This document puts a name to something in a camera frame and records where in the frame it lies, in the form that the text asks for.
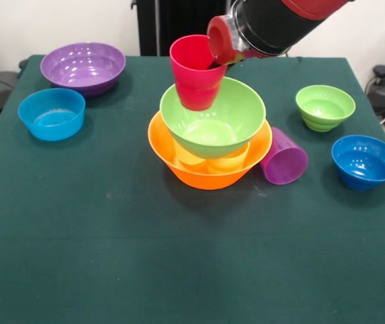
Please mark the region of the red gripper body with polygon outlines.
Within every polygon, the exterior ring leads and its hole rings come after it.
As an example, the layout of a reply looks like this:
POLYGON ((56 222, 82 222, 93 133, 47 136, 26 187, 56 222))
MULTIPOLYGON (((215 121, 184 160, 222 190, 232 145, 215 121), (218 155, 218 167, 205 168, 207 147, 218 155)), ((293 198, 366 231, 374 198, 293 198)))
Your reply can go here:
POLYGON ((207 36, 214 60, 221 65, 229 65, 249 58, 263 58, 263 54, 242 37, 232 15, 213 17, 208 24, 207 36))

